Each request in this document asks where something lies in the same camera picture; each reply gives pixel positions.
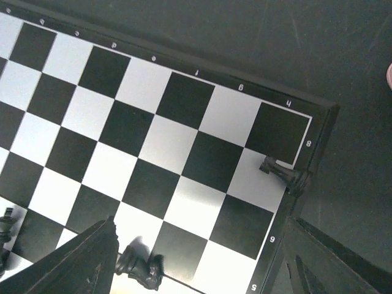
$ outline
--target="black pawn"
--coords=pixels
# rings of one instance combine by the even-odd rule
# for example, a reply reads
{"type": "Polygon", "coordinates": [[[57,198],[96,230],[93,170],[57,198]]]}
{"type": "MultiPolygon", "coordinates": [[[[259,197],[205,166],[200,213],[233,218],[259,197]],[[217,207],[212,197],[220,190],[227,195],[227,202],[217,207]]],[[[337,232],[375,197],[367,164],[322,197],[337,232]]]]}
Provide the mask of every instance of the black pawn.
{"type": "Polygon", "coordinates": [[[260,170],[269,174],[274,173],[282,179],[288,188],[290,195],[299,197],[311,183],[311,173],[306,170],[291,170],[276,163],[276,159],[265,157],[260,170]]]}
{"type": "MultiPolygon", "coordinates": [[[[0,249],[3,249],[5,243],[11,241],[11,228],[16,223],[16,219],[11,217],[13,208],[7,208],[4,216],[0,217],[0,249]]],[[[7,251],[1,250],[0,258],[0,277],[2,277],[6,271],[6,261],[8,258],[7,251]]]]}
{"type": "Polygon", "coordinates": [[[158,291],[164,276],[160,255],[146,262],[130,246],[127,246],[124,253],[118,259],[115,272],[117,275],[126,273],[129,278],[135,279],[144,288],[155,291],[158,291]]]}

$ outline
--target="table surface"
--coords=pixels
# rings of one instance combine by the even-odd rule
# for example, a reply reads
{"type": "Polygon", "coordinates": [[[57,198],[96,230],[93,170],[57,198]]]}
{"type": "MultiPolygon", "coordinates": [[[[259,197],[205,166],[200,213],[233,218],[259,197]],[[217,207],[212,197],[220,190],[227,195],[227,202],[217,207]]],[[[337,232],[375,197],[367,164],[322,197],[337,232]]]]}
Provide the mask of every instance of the table surface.
{"type": "MultiPolygon", "coordinates": [[[[392,271],[392,2],[28,0],[219,61],[341,110],[302,217],[392,271]]],[[[274,293],[288,293],[282,268],[274,293]]]]}

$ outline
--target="chessboard border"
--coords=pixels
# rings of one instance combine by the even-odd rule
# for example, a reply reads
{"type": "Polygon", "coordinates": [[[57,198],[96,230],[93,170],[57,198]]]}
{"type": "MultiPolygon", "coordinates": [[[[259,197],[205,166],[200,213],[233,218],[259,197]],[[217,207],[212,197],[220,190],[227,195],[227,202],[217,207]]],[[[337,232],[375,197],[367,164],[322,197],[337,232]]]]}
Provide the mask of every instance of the chessboard border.
{"type": "MultiPolygon", "coordinates": [[[[266,99],[265,97],[260,97],[260,90],[262,93],[269,91],[272,95],[275,93],[283,94],[283,99],[275,95],[274,98],[277,100],[274,100],[272,103],[280,104],[284,107],[286,106],[288,97],[299,100],[305,108],[309,107],[311,109],[316,106],[315,109],[317,109],[316,113],[318,117],[313,117],[313,119],[316,119],[316,122],[312,122],[314,127],[312,133],[318,134],[318,138],[311,151],[307,152],[308,154],[304,155],[306,152],[303,152],[303,148],[301,149],[300,156],[297,158],[294,167],[306,168],[313,173],[317,172],[318,165],[340,110],[339,104],[260,77],[249,75],[243,71],[223,66],[205,58],[190,55],[168,46],[135,37],[129,33],[124,33],[123,29],[113,29],[113,25],[104,23],[102,20],[93,20],[89,17],[81,16],[76,19],[75,17],[69,16],[71,11],[56,12],[54,10],[56,10],[55,7],[46,9],[23,1],[0,0],[0,12],[8,13],[11,16],[21,18],[44,28],[63,32],[71,36],[77,35],[81,39],[96,43],[109,50],[114,49],[127,55],[152,61],[191,76],[195,76],[197,71],[197,78],[227,86],[228,88],[242,91],[263,100],[266,99]]],[[[246,294],[269,293],[283,260],[281,240],[283,237],[282,234],[284,233],[282,229],[285,218],[290,215],[299,216],[303,207],[304,197],[305,195],[298,201],[297,198],[288,194],[287,191],[284,194],[271,224],[268,237],[262,249],[262,254],[257,261],[257,266],[255,267],[246,294]]]]}

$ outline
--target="chessboard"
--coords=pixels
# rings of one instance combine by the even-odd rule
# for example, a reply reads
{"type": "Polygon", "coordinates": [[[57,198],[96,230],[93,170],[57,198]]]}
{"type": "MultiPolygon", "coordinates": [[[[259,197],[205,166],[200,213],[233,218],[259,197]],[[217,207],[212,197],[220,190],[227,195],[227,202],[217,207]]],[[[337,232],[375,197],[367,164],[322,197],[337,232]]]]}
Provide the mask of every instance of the chessboard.
{"type": "Polygon", "coordinates": [[[260,293],[291,209],[260,165],[310,169],[333,104],[0,9],[2,280],[114,216],[119,253],[164,256],[159,293],[260,293]]]}

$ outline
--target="black square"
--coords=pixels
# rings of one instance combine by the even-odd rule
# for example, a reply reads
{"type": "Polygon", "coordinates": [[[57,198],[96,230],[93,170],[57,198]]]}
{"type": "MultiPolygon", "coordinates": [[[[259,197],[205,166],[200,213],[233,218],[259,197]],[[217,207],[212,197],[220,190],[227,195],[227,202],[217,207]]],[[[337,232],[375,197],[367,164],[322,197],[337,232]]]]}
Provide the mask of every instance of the black square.
{"type": "Polygon", "coordinates": [[[90,138],[62,127],[53,145],[46,167],[81,182],[96,143],[90,138]]]}
{"type": "Polygon", "coordinates": [[[7,60],[0,57],[0,77],[1,77],[2,71],[6,67],[6,63],[7,63],[7,60]]]}
{"type": "Polygon", "coordinates": [[[122,201],[163,219],[179,175],[139,159],[122,201]]]}
{"type": "Polygon", "coordinates": [[[41,75],[28,112],[61,124],[76,86],[58,78],[41,75]]]}
{"type": "Polygon", "coordinates": [[[308,122],[309,118],[262,103],[246,148],[292,164],[308,122]]]}
{"type": "Polygon", "coordinates": [[[42,170],[42,166],[10,153],[0,175],[0,194],[19,206],[28,207],[42,170]]]}
{"type": "Polygon", "coordinates": [[[94,47],[79,86],[115,98],[130,58],[94,47]]]}
{"type": "Polygon", "coordinates": [[[57,222],[28,210],[12,252],[35,263],[56,249],[62,229],[57,222]]]}
{"type": "Polygon", "coordinates": [[[183,176],[226,193],[242,151],[238,145],[199,132],[183,176]]]}
{"type": "Polygon", "coordinates": [[[23,24],[10,60],[42,71],[55,37],[54,32],[23,24]]]}
{"type": "Polygon", "coordinates": [[[151,256],[163,255],[166,275],[189,284],[203,255],[207,240],[164,222],[151,256]]]}
{"type": "Polygon", "coordinates": [[[18,132],[24,111],[0,102],[0,147],[9,150],[18,132]]]}
{"type": "Polygon", "coordinates": [[[138,156],[154,115],[115,101],[99,141],[138,156]]]}
{"type": "Polygon", "coordinates": [[[198,129],[213,91],[213,85],[172,73],[157,114],[198,129]]]}
{"type": "Polygon", "coordinates": [[[119,204],[118,200],[81,185],[67,227],[81,233],[96,222],[115,216],[119,204]]]}
{"type": "Polygon", "coordinates": [[[226,195],[209,239],[256,259],[273,213],[226,195]]]}

